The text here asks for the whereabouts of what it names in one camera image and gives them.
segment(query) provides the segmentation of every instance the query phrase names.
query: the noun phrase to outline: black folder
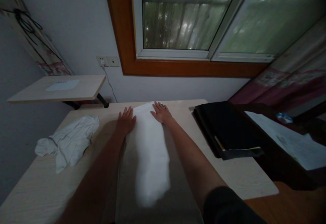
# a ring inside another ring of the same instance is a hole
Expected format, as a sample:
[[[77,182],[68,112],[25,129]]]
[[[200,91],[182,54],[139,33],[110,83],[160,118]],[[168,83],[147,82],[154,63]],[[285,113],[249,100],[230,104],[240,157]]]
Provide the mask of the black folder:
[[[259,157],[261,139],[230,102],[206,103],[194,110],[199,127],[215,157],[223,160]]]

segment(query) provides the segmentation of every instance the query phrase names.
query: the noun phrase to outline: hand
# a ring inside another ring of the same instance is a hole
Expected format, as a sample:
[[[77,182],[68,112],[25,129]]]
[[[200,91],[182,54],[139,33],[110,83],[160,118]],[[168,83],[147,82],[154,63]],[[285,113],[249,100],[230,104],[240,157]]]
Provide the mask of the hand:
[[[150,113],[158,122],[166,124],[168,121],[173,119],[166,105],[155,102],[155,104],[153,104],[153,107],[155,109],[155,112],[151,111]]]
[[[127,107],[125,107],[122,115],[121,112],[119,112],[118,122],[115,129],[117,132],[128,134],[132,131],[136,123],[136,116],[132,117],[132,114],[133,108],[131,108],[131,106],[128,110]]]

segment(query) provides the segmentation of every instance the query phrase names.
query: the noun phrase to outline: wall socket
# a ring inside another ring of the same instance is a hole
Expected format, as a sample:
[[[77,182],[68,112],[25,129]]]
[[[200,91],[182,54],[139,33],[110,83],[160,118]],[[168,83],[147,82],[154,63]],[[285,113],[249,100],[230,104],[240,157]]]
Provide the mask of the wall socket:
[[[109,67],[109,62],[106,56],[96,56],[96,60],[101,67]]]
[[[96,56],[96,60],[101,67],[119,67],[118,57],[116,56]]]
[[[107,57],[110,67],[119,67],[118,57]]]

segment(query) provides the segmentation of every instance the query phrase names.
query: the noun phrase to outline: pink curtain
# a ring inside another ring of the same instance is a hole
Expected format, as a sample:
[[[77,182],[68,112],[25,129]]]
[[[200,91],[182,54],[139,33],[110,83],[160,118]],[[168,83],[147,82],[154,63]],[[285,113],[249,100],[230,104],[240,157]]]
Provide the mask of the pink curtain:
[[[326,18],[316,23],[229,101],[285,112],[326,94]]]

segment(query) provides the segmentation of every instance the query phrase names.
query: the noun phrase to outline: dark clothing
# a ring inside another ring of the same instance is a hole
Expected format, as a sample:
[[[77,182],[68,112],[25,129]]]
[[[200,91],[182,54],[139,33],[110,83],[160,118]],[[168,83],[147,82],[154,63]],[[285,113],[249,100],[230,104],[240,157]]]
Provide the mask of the dark clothing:
[[[205,224],[266,223],[228,187],[218,187],[205,200]]]

